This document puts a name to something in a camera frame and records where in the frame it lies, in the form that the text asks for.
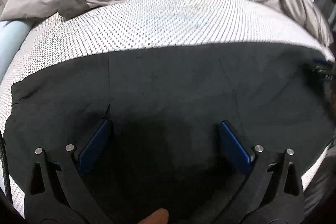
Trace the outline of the person's right hand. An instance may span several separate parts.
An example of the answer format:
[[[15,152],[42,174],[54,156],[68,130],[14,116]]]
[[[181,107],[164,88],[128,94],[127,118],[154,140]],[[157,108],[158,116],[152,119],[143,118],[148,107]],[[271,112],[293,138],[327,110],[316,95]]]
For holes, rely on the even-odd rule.
[[[327,103],[329,105],[330,111],[333,117],[336,116],[336,87],[335,81],[326,81],[324,83],[324,93]]]

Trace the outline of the person's left hand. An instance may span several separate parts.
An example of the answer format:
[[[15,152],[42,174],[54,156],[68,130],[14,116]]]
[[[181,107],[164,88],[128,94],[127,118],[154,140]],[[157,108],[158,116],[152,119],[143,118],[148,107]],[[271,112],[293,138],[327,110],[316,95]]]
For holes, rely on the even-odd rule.
[[[138,224],[167,224],[169,212],[166,209],[158,209]]]

